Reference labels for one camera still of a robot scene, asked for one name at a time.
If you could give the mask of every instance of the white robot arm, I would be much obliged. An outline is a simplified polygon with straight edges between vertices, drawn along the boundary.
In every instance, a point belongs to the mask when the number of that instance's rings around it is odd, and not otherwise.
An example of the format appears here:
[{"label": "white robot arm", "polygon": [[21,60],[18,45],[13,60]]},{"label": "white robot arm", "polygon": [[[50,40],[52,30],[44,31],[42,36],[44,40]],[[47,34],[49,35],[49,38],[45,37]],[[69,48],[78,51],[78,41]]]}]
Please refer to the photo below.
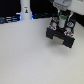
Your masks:
[{"label": "white robot arm", "polygon": [[69,48],[74,43],[74,27],[76,24],[76,14],[84,15],[83,0],[50,0],[54,7],[59,9],[59,14],[52,17],[47,28],[46,37],[54,40],[58,44]]}]

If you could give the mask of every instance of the white background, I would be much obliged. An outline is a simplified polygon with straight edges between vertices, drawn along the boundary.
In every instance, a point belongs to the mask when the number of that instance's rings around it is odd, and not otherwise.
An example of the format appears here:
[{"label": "white background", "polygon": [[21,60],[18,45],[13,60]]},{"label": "white background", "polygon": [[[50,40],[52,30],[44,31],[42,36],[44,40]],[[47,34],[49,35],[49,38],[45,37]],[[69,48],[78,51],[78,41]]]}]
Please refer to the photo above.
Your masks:
[{"label": "white background", "polygon": [[84,84],[84,27],[69,49],[46,38],[49,23],[0,24],[0,84]]}]

